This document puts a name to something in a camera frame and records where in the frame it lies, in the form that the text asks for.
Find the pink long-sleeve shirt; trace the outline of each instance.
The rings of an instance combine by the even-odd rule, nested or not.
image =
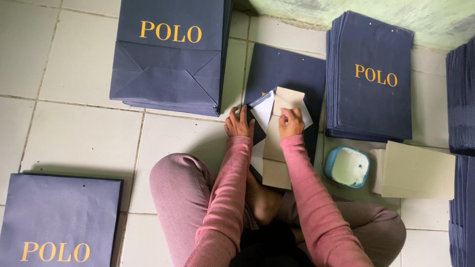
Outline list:
[[[280,143],[289,169],[308,251],[318,267],[372,267],[349,224],[336,207],[307,156],[302,135]],[[228,139],[226,155],[209,200],[195,247],[185,266],[227,267],[239,252],[252,141]]]

